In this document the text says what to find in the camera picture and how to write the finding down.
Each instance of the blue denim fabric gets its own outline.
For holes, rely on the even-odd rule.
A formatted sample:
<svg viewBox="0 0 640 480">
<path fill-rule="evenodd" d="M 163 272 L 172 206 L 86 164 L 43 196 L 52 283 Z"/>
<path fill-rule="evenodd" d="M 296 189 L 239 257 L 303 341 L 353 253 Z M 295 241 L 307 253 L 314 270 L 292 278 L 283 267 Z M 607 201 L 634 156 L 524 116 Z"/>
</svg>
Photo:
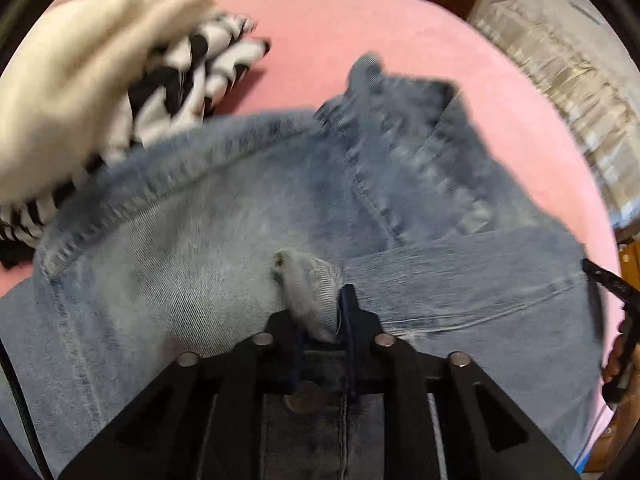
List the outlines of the blue denim fabric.
<svg viewBox="0 0 640 480">
<path fill-rule="evenodd" d="M 0 301 L 55 473 L 178 354 L 260 331 L 286 304 L 271 273 L 282 248 L 338 266 L 418 351 L 469 352 L 577 459 L 602 352 L 582 247 L 491 159 L 455 88 L 364 57 L 315 114 L 210 121 L 65 203 L 33 277 Z M 380 478 L 381 402 L 330 397 L 302 416 L 266 399 L 263 477 Z M 30 455 L 4 383 L 0 416 Z"/>
</svg>

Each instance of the screw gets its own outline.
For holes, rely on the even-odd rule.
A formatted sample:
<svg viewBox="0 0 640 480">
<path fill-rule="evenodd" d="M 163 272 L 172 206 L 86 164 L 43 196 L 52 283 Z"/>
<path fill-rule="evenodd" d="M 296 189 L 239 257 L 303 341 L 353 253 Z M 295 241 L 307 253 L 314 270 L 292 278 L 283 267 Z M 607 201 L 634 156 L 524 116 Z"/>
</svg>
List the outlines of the screw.
<svg viewBox="0 0 640 480">
<path fill-rule="evenodd" d="M 269 332 L 258 332 L 253 341 L 258 346 L 268 346 L 273 344 L 273 336 Z"/>
<path fill-rule="evenodd" d="M 200 356 L 194 352 L 183 352 L 178 355 L 176 362 L 183 368 L 198 364 Z"/>
<path fill-rule="evenodd" d="M 454 366 L 457 366 L 460 368 L 463 368 L 468 364 L 471 364 L 471 357 L 469 357 L 464 352 L 453 352 L 453 354 L 449 356 L 449 359 Z"/>
<path fill-rule="evenodd" d="M 378 346 L 391 346 L 396 342 L 396 338 L 391 334 L 378 334 L 373 338 Z"/>
</svg>

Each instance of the pink table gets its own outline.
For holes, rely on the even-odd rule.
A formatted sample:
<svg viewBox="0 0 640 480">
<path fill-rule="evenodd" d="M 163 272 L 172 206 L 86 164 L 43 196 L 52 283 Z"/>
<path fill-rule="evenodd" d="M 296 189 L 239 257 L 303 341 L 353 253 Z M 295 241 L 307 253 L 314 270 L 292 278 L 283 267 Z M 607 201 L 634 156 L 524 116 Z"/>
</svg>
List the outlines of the pink table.
<svg viewBox="0 0 640 480">
<path fill-rule="evenodd" d="M 470 118 L 494 157 L 540 208 L 585 244 L 589 257 L 619 272 L 606 210 L 586 163 L 555 108 L 506 57 L 446 10 L 423 0 L 220 0 L 225 9 L 258 20 L 273 40 L 269 55 L 221 111 L 249 114 L 273 108 L 317 107 L 345 89 L 351 65 L 375 51 L 386 70 L 446 78 L 463 93 Z M 29 269 L 0 277 L 0 292 Z M 622 319 L 607 298 L 609 352 Z M 600 400 L 592 441 L 609 423 Z"/>
</svg>

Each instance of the jeans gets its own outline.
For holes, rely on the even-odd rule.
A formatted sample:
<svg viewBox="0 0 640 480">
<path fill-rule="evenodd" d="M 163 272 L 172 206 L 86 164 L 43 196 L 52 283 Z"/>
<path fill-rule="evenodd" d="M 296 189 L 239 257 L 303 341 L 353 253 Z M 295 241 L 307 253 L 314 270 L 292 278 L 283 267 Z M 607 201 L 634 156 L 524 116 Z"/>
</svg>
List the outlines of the jeans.
<svg viewBox="0 0 640 480">
<path fill-rule="evenodd" d="M 364 57 L 315 113 L 209 121 L 63 205 L 32 278 L 0 300 L 54 474 L 178 354 L 228 351 L 296 308 L 273 279 L 283 248 L 335 266 L 418 351 L 468 352 L 577 459 L 602 354 L 581 245 L 489 156 L 452 85 Z M 301 319 L 331 333 L 335 306 L 314 304 Z M 303 416 L 266 403 L 265 479 L 382 477 L 368 458 L 383 456 L 380 398 L 333 397 Z M 2 381 L 0 417 L 30 457 Z"/>
</svg>

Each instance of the black cable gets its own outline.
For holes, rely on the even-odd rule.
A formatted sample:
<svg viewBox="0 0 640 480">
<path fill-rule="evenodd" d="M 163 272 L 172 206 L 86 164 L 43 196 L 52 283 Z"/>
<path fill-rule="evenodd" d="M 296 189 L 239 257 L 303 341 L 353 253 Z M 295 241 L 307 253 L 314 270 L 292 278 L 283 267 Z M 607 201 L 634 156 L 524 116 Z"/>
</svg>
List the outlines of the black cable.
<svg viewBox="0 0 640 480">
<path fill-rule="evenodd" d="M 11 364 L 9 354 L 6 352 L 1 339 L 0 365 L 2 366 L 2 371 L 4 372 L 6 380 L 9 383 L 9 387 L 11 388 L 11 393 L 14 396 L 15 405 L 18 407 L 18 413 L 20 414 L 20 420 L 22 421 L 24 433 L 27 434 L 31 452 L 36 459 L 36 463 L 38 464 L 38 468 L 40 469 L 42 478 L 44 480 L 54 480 L 53 475 L 51 474 L 51 471 L 49 469 L 49 465 L 47 464 L 47 459 L 44 457 L 44 453 L 42 452 L 42 448 L 40 447 L 40 441 L 38 440 L 38 435 L 36 434 L 36 428 L 34 427 L 33 421 L 31 420 L 29 408 L 27 407 L 27 401 L 24 399 L 24 393 L 22 392 L 22 388 L 20 387 L 18 376 L 15 374 L 14 366 Z"/>
</svg>

